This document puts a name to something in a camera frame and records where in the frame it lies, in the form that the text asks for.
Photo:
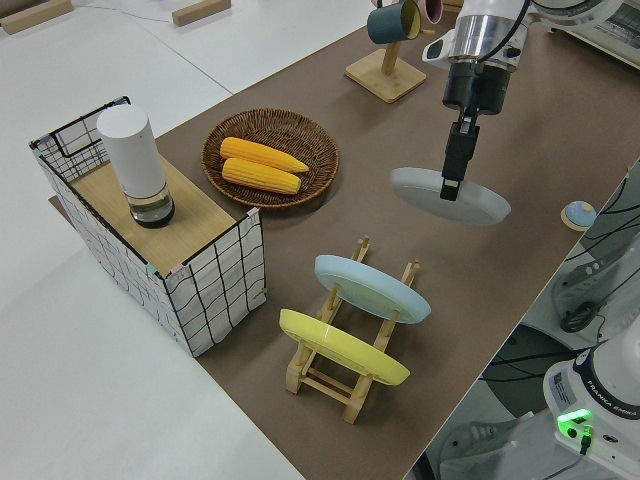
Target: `yellow corn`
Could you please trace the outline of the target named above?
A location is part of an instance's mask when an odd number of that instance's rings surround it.
[[[245,187],[288,195],[300,190],[300,179],[295,175],[243,158],[228,158],[222,166],[222,178]]]
[[[309,171],[309,167],[288,153],[242,138],[225,138],[220,145],[220,156],[222,158],[244,158],[285,172]]]

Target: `glass base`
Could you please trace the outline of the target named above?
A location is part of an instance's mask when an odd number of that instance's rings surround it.
[[[129,202],[131,216],[144,228],[160,228],[169,223],[176,206],[168,192],[154,202],[134,205]]]

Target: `white cylinder speaker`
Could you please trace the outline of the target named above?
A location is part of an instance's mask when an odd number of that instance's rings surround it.
[[[98,116],[97,127],[133,219],[147,228],[169,223],[175,206],[145,111],[110,107]]]

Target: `green light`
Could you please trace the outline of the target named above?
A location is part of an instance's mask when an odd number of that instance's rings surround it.
[[[591,410],[587,410],[586,408],[559,415],[558,428],[564,435],[569,436],[567,432],[570,428],[584,422],[589,417],[591,417]],[[590,426],[585,425],[584,434],[587,436],[590,435],[590,429]]]

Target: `blue mug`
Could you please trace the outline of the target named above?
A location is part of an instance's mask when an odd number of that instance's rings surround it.
[[[420,8],[414,0],[404,0],[376,8],[367,18],[367,33],[373,43],[413,40],[420,33]]]

